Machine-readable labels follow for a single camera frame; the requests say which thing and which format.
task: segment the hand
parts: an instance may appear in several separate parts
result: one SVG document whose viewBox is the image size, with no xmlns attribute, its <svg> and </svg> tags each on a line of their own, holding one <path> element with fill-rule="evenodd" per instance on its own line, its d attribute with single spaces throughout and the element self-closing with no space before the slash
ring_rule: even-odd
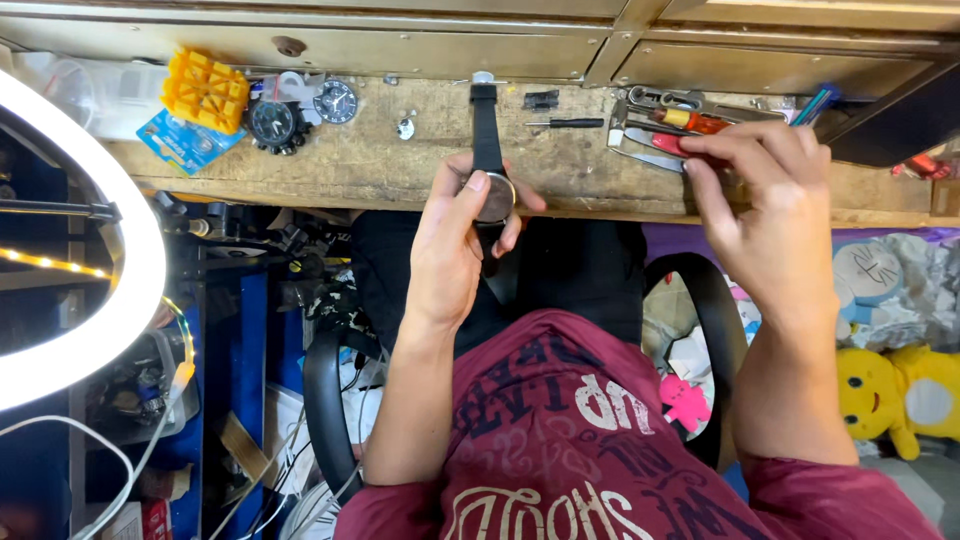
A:
<svg viewBox="0 0 960 540">
<path fill-rule="evenodd" d="M 681 147 L 728 160 L 750 188 L 753 209 L 734 217 L 717 175 L 703 160 L 684 167 L 707 239 L 731 279 L 781 330 L 833 332 L 830 150 L 809 128 L 744 123 L 718 135 L 687 136 Z"/>
<path fill-rule="evenodd" d="M 476 298 L 483 251 L 473 219 L 487 200 L 490 177 L 483 171 L 474 172 L 461 189 L 472 164 L 473 154 L 450 156 L 441 162 L 410 253 L 404 320 L 410 318 L 434 330 L 456 332 Z M 509 174 L 510 163 L 504 160 L 503 166 Z M 533 189 L 513 182 L 517 198 L 527 208 L 546 209 Z M 493 245 L 493 256 L 500 258 L 513 250 L 519 234 L 520 217 L 513 211 Z"/>
</svg>

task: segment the wooden workbench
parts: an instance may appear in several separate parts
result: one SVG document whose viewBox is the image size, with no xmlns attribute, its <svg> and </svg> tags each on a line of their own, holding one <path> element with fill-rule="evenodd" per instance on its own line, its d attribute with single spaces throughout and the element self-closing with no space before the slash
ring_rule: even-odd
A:
<svg viewBox="0 0 960 540">
<path fill-rule="evenodd" d="M 257 150 L 248 137 L 193 178 L 185 179 L 140 143 L 110 143 L 112 154 L 143 188 L 288 207 L 420 209 L 437 161 L 470 150 L 469 85 L 402 79 L 389 86 L 357 78 L 356 118 L 314 128 L 295 156 Z M 610 116 L 609 88 L 560 86 L 560 107 L 523 110 L 523 94 L 556 86 L 502 85 L 497 122 L 512 176 L 542 193 L 556 216 L 697 222 L 689 186 L 680 175 L 618 156 L 606 148 L 606 129 L 547 130 L 523 122 L 549 117 Z M 749 96 L 711 94 L 746 104 Z M 416 110 L 416 134 L 401 140 L 396 123 Z M 624 150 L 643 152 L 625 141 Z M 960 226 L 960 218 L 930 216 L 930 184 L 888 170 L 832 166 L 835 227 Z M 736 199 L 739 195 L 732 193 Z"/>
</svg>

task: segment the blue plush toy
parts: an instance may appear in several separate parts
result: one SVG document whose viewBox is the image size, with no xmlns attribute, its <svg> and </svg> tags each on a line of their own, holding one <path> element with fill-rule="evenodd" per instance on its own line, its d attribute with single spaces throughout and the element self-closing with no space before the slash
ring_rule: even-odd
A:
<svg viewBox="0 0 960 540">
<path fill-rule="evenodd" d="M 890 316 L 878 306 L 903 287 L 900 261 L 871 238 L 833 246 L 833 289 L 840 297 L 837 339 L 850 336 L 850 323 L 878 325 Z"/>
</svg>

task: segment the screwdriver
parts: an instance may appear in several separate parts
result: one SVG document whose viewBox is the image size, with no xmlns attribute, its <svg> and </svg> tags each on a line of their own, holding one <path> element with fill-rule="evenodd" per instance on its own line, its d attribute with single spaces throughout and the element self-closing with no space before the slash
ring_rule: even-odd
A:
<svg viewBox="0 0 960 540">
<path fill-rule="evenodd" d="M 602 128 L 606 124 L 603 118 L 573 118 L 558 120 L 551 118 L 549 122 L 527 122 L 524 126 L 548 126 L 550 128 Z"/>
<path fill-rule="evenodd" d="M 704 135 L 713 135 L 720 130 L 732 126 L 733 124 L 713 118 L 703 116 L 699 112 L 691 112 L 683 109 L 670 109 L 667 107 L 656 109 L 650 113 L 650 117 L 661 124 L 679 126 L 685 130 Z"/>
</svg>

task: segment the black watch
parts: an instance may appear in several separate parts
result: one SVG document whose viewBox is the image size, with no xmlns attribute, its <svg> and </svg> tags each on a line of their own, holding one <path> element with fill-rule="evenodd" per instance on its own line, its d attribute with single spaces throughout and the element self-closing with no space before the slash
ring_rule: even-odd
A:
<svg viewBox="0 0 960 540">
<path fill-rule="evenodd" d="M 500 260 L 492 254 L 493 244 L 514 209 L 516 190 L 507 178 L 500 155 L 500 137 L 496 131 L 496 86 L 473 84 L 470 102 L 473 104 L 473 169 L 470 173 L 480 170 L 490 177 L 487 200 L 473 222 L 483 249 L 483 275 L 488 278 L 496 274 L 500 266 Z"/>
</svg>

